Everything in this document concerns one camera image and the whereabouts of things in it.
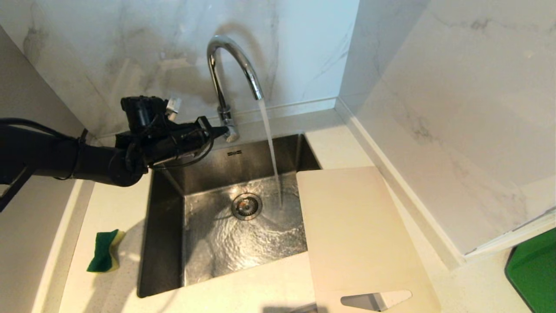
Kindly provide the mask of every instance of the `sink basin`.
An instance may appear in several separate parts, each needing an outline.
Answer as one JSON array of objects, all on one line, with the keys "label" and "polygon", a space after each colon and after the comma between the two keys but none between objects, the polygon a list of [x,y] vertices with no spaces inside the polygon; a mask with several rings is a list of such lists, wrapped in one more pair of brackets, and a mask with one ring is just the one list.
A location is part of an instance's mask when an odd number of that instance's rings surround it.
[{"label": "sink basin", "polygon": [[320,167],[302,134],[273,143],[280,186],[267,141],[154,172],[139,297],[307,251],[295,173]]}]

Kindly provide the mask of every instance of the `green scouring pad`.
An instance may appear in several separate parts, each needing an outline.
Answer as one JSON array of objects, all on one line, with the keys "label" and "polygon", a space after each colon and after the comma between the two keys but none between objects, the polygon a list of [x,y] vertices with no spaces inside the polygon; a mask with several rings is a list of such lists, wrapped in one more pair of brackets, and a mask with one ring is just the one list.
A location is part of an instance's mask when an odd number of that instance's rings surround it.
[{"label": "green scouring pad", "polygon": [[97,233],[95,256],[87,267],[87,272],[104,273],[117,270],[119,265],[114,257],[116,246],[122,241],[125,234],[119,229],[113,232]]}]

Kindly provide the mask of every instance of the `cutting board handle hole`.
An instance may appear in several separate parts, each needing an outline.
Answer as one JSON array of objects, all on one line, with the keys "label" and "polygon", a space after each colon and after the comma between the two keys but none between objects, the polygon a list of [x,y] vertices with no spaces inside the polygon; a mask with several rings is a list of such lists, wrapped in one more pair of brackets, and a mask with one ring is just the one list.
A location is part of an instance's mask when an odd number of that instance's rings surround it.
[{"label": "cutting board handle hole", "polygon": [[375,292],[355,296],[344,296],[340,302],[345,306],[357,307],[374,312],[384,312],[395,305],[411,298],[413,294],[409,290],[397,290],[387,292]]}]

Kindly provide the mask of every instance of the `white countertop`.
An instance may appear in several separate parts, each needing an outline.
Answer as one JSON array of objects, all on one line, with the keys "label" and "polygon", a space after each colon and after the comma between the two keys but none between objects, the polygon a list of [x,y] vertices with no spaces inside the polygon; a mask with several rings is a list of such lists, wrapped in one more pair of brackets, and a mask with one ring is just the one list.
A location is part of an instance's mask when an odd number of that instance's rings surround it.
[{"label": "white countertop", "polygon": [[[372,166],[334,110],[272,119],[270,124],[273,136],[304,132],[323,169]],[[240,125],[239,131],[239,144],[265,138],[261,122]],[[137,297],[150,182],[148,174],[127,188],[95,184],[60,312],[279,313],[315,301],[307,252],[159,295]],[[443,312],[529,312],[504,276],[509,251],[450,272],[395,196],[394,201]],[[96,233],[116,228],[127,232],[118,250],[120,268],[102,274],[87,272]]]}]

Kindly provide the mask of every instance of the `running water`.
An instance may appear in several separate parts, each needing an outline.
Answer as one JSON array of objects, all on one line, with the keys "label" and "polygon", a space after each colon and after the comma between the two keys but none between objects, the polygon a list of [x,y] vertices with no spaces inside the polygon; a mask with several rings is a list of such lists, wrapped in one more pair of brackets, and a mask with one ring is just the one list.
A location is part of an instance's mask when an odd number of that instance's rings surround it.
[{"label": "running water", "polygon": [[280,185],[280,178],[278,177],[278,169],[276,168],[276,157],[274,156],[274,144],[272,143],[272,136],[270,135],[270,124],[269,116],[266,115],[265,99],[257,101],[259,109],[261,109],[262,121],[265,123],[266,138],[269,141],[270,147],[270,157],[272,158],[272,166],[274,167],[274,178],[276,179],[276,185],[278,186],[278,204],[280,208],[282,207],[282,187]]}]

